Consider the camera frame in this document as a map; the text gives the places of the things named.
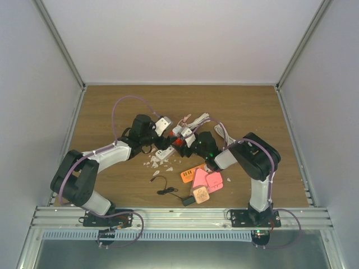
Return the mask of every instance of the black cable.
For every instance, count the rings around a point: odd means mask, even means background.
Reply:
[[[160,190],[160,191],[157,191],[157,194],[158,194],[158,195],[165,195],[166,193],[169,193],[169,194],[172,194],[172,195],[174,195],[174,196],[176,196],[176,197],[178,197],[179,199],[182,200],[182,197],[180,197],[180,196],[175,195],[174,193],[172,193],[172,192],[178,192],[178,189],[173,188],[173,187],[168,187],[168,188],[167,188],[167,178],[165,178],[164,176],[162,176],[162,175],[156,175],[156,176],[154,176],[153,178],[151,178],[150,183],[151,183],[152,181],[154,181],[154,180],[155,180],[156,178],[158,178],[158,177],[164,178],[164,180],[166,181],[166,183],[165,183],[165,185],[164,185],[164,188],[163,188],[162,190]]]

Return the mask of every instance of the pink object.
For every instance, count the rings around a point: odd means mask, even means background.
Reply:
[[[192,188],[198,186],[205,186],[208,193],[218,191],[223,188],[223,179],[219,172],[208,174],[203,169],[196,169],[195,176],[192,182]]]

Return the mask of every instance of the orange object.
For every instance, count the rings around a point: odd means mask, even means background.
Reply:
[[[207,167],[206,164],[201,164],[201,165],[198,165],[198,166],[196,166],[196,167],[191,168],[190,170],[187,170],[187,171],[182,172],[182,173],[181,173],[182,181],[183,181],[184,183],[191,182],[191,181],[193,180],[194,176],[195,176],[195,170],[196,170],[197,168],[200,168],[200,169],[206,171],[207,173],[212,172],[212,171]]]
[[[209,194],[206,186],[198,186],[192,189],[191,193],[194,196],[196,203],[203,203],[209,200]]]

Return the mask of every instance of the wooden floor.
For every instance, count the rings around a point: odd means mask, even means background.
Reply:
[[[293,147],[284,122],[282,110],[273,87],[269,86],[89,86],[77,121],[71,149],[95,150],[113,142],[111,112],[113,104],[125,95],[138,95],[150,103],[160,115],[168,116],[175,124],[191,113],[189,122],[202,113],[220,120],[233,138],[249,132],[256,133],[276,148],[282,161],[274,178],[273,201],[275,207],[307,207],[301,176]],[[151,115],[139,100],[126,99],[116,109],[119,134],[132,125],[137,114]],[[212,131],[217,144],[223,140],[214,132],[215,123],[207,123],[200,131]],[[178,188],[178,195],[190,194],[191,183],[184,184],[180,173],[204,161],[198,156],[181,158],[177,153],[168,163],[158,168],[144,165],[151,154],[140,154],[134,159],[113,165],[101,172],[95,190],[117,206],[182,207],[181,200],[166,194],[164,180],[157,178],[149,184],[156,170],[168,179],[168,186]],[[210,200],[192,207],[246,207],[250,199],[251,183],[239,165],[221,172],[224,187],[210,195]]]

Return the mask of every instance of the white wall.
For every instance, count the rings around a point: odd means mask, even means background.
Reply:
[[[32,1],[2,1],[0,37],[0,267],[15,268],[80,88]]]
[[[85,82],[274,84],[321,0],[44,0]]]
[[[283,85],[315,193],[358,268],[359,10],[335,0]]]

